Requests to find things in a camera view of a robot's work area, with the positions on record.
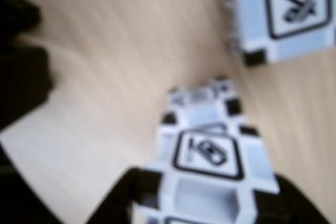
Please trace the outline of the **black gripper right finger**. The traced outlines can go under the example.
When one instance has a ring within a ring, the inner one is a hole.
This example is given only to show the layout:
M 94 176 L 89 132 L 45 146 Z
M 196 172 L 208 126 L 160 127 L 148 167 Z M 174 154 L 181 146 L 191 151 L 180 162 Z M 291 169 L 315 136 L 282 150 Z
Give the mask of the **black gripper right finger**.
M 255 191 L 255 223 L 329 223 L 308 197 L 288 178 L 276 174 L 278 194 Z

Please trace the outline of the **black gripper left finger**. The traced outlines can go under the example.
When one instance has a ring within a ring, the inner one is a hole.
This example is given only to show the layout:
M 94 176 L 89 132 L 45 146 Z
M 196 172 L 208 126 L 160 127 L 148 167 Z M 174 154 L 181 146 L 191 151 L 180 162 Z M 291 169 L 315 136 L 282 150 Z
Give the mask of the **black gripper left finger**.
M 133 204 L 161 210 L 163 172 L 129 168 L 89 218 L 89 223 L 131 223 Z

